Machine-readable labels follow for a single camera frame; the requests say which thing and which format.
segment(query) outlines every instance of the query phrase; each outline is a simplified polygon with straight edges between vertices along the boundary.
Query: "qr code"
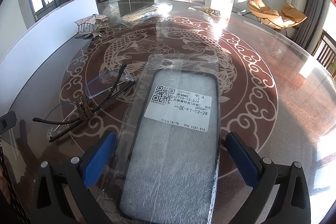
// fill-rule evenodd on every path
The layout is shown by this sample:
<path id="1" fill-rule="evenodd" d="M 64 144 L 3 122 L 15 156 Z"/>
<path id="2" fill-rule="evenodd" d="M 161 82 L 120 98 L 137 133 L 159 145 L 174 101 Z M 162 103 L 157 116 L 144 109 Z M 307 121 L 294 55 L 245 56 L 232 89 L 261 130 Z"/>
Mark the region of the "qr code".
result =
<path id="1" fill-rule="evenodd" d="M 175 93 L 175 89 L 158 85 L 154 91 L 151 101 L 163 104 L 170 104 Z"/>

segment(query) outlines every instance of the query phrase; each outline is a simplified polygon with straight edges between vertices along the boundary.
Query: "sheer curtain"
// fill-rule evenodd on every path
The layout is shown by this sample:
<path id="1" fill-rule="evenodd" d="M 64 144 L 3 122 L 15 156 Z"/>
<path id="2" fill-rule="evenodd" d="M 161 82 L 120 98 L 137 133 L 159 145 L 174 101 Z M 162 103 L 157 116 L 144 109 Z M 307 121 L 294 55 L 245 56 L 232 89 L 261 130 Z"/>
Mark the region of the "sheer curtain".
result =
<path id="1" fill-rule="evenodd" d="M 307 19 L 300 24 L 300 27 L 293 39 L 295 43 L 306 50 L 308 49 L 310 43 L 317 44 L 319 37 L 318 35 L 315 35 L 315 33 L 322 32 L 322 29 L 320 30 L 319 25 L 321 24 L 319 24 L 319 22 L 324 22 L 326 17 L 326 13 L 323 12 L 324 3 L 325 0 L 307 0 L 304 10 Z"/>

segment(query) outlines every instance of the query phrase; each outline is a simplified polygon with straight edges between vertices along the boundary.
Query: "glasses lens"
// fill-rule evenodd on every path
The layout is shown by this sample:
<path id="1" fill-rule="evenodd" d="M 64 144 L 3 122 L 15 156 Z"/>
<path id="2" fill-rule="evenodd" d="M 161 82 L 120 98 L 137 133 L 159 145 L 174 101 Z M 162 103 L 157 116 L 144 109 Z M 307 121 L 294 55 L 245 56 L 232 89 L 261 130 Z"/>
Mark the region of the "glasses lens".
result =
<path id="1" fill-rule="evenodd" d="M 75 111 L 76 104 L 74 102 L 61 102 L 55 106 L 49 114 L 46 116 L 45 120 L 49 121 L 69 121 L 78 117 L 77 112 Z M 50 139 L 51 136 L 56 136 L 62 131 L 68 128 L 67 124 L 57 125 L 57 124 L 43 124 L 46 132 L 47 138 Z"/>
<path id="2" fill-rule="evenodd" d="M 112 70 L 108 71 L 102 75 L 97 76 L 93 80 L 91 80 L 85 87 L 85 94 L 89 99 L 110 90 L 114 83 L 117 80 L 119 74 L 119 70 Z M 129 80 L 129 75 L 122 73 L 120 80 L 118 81 L 117 85 L 124 83 L 125 81 Z"/>

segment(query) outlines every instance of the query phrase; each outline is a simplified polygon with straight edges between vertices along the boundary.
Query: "round glass table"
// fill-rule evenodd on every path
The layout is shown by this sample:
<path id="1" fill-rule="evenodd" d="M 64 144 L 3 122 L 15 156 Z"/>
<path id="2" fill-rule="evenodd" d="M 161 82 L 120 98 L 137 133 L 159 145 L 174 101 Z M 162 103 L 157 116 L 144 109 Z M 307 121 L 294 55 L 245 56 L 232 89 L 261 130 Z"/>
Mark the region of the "round glass table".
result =
<path id="1" fill-rule="evenodd" d="M 133 28 L 117 23 L 154 2 L 172 4 L 165 20 L 153 17 Z M 151 54 L 204 54 L 219 59 L 222 137 L 236 131 L 261 157 L 283 165 L 299 161 L 310 194 L 311 223 L 323 219 L 336 199 L 336 89 L 314 57 L 243 16 L 232 13 L 223 26 L 198 4 L 121 0 L 100 3 L 98 8 L 111 18 L 108 38 L 68 40 L 31 76 L 11 107 L 17 124 L 1 136 L 2 146 L 11 181 L 27 212 L 40 163 L 67 162 L 81 156 L 106 130 L 118 133 L 134 89 L 54 143 L 47 140 L 46 126 L 33 122 L 33 117 L 45 118 L 59 103 L 78 100 L 91 80 L 124 62 L 125 72 L 137 80 Z M 62 108 L 59 115 L 62 119 Z M 251 190 L 221 147 L 212 223 L 228 223 Z M 258 223 L 265 220 L 276 192 L 275 186 Z"/>

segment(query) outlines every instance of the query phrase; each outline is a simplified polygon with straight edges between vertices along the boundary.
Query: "gray curtain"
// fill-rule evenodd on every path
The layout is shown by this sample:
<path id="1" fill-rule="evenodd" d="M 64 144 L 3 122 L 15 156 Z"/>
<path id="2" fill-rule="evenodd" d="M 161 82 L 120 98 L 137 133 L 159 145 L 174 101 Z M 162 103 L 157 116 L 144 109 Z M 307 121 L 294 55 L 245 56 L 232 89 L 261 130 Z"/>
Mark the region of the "gray curtain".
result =
<path id="1" fill-rule="evenodd" d="M 320 20 L 325 20 L 320 18 L 323 3 L 324 0 L 307 0 L 306 8 L 304 10 L 307 19 L 300 24 L 293 39 L 296 44 L 304 49 L 307 49 L 312 42 L 318 22 Z"/>

